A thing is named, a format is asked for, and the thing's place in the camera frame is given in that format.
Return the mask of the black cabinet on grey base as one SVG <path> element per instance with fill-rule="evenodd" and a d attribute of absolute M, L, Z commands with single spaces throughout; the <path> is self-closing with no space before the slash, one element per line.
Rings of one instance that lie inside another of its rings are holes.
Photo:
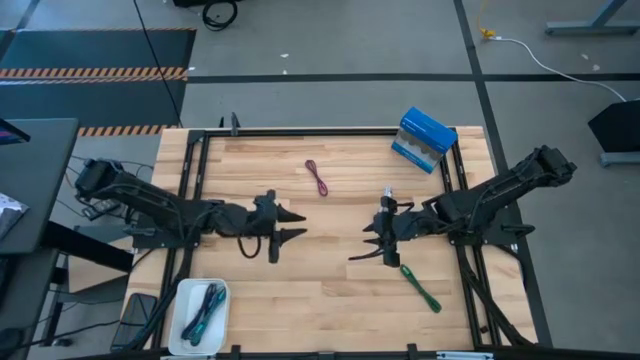
<path fill-rule="evenodd" d="M 640 165 L 640 99 L 609 105 L 588 126 L 603 150 L 602 167 Z"/>

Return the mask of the black aluminium table frame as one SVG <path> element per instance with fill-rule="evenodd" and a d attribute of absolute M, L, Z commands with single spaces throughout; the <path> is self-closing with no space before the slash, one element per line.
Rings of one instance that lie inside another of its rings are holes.
<path fill-rule="evenodd" d="M 455 248 L 444 236 L 400 245 L 401 259 L 419 280 L 413 287 L 370 251 L 363 229 L 385 187 L 402 201 L 422 202 L 446 187 L 440 171 L 425 173 L 395 153 L 395 130 L 243 128 L 237 137 L 217 129 L 195 144 L 187 189 L 206 198 L 250 206 L 274 189 L 283 206 L 306 218 L 306 233 L 287 242 L 271 264 L 267 244 L 245 258 L 232 239 L 206 236 L 190 274 L 219 278 L 230 289 L 226 341 L 241 359 L 280 356 L 314 360 L 403 358 L 415 343 L 423 357 L 469 350 L 470 320 Z"/>

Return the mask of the blue cardboard box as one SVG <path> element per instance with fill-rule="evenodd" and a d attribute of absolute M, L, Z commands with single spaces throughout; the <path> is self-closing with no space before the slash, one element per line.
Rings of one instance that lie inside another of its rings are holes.
<path fill-rule="evenodd" d="M 432 173 L 457 140 L 454 130 L 411 107 L 401 118 L 391 148 L 426 173 Z"/>

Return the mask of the black desk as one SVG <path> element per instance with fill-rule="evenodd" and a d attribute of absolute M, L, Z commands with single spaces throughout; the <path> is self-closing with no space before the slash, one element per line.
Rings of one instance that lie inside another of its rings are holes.
<path fill-rule="evenodd" d="M 13 263 L 0 291 L 0 360 L 26 360 L 58 255 L 83 258 L 128 272 L 133 255 L 50 219 L 76 142 L 76 119 L 11 120 L 26 132 L 25 143 L 0 145 L 0 193 L 29 207 L 0 240 L 0 257 Z"/>

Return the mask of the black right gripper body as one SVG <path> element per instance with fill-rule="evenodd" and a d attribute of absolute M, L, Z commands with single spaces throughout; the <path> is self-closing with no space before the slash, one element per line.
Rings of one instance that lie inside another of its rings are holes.
<path fill-rule="evenodd" d="M 381 207 L 383 210 L 379 213 L 379 240 L 383 263 L 390 267 L 399 267 L 397 243 L 409 241 L 424 233 L 420 227 L 421 222 L 428 217 L 428 210 L 412 211 L 413 202 L 398 203 L 389 196 L 381 198 Z"/>

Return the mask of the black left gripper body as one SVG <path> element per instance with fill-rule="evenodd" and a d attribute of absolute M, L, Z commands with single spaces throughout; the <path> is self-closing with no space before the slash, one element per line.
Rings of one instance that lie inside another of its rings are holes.
<path fill-rule="evenodd" d="M 276 222 L 278 218 L 278 204 L 275 202 L 276 192 L 268 190 L 265 195 L 254 198 L 255 209 L 237 204 L 225 204 L 221 212 L 222 224 L 218 226 L 221 236 L 235 237 L 241 254 L 247 259 L 257 257 L 261 251 L 262 238 L 269 241 L 268 261 L 276 264 L 279 260 L 280 236 L 277 235 Z M 243 245 L 243 237 L 255 237 L 257 247 L 253 254 L 249 255 Z"/>

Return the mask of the black smartphone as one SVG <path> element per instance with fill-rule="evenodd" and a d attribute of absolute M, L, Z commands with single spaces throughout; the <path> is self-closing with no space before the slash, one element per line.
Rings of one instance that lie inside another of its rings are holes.
<path fill-rule="evenodd" d="M 135 340 L 138 332 L 146 326 L 157 302 L 156 296 L 148 294 L 134 293 L 129 297 L 110 347 L 111 352 L 122 350 Z"/>

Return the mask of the black equipment box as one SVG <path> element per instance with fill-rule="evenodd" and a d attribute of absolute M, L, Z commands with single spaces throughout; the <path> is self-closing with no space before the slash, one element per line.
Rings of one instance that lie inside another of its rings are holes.
<path fill-rule="evenodd" d="M 241 0 L 171 0 L 176 7 L 189 8 L 194 6 L 213 5 L 217 3 L 236 3 Z"/>

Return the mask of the black striped-edge floor mat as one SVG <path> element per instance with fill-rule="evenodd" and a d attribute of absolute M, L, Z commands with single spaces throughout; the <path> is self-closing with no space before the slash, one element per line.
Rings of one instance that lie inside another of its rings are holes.
<path fill-rule="evenodd" d="M 91 136 L 180 124 L 193 28 L 0 29 L 0 118 L 75 118 Z"/>

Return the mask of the white plastic bin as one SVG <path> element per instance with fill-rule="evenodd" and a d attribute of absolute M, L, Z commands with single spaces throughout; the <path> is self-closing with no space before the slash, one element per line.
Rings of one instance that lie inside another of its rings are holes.
<path fill-rule="evenodd" d="M 226 341 L 230 290 L 222 279 L 185 279 L 177 289 L 168 349 L 176 356 L 213 356 Z"/>

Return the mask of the grey metal desk leg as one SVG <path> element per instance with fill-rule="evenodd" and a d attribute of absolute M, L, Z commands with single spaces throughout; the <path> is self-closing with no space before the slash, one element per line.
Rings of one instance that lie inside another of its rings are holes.
<path fill-rule="evenodd" d="M 608 0 L 590 20 L 547 22 L 545 34 L 549 36 L 572 35 L 629 35 L 640 31 L 640 21 L 612 22 L 614 15 L 628 0 Z"/>

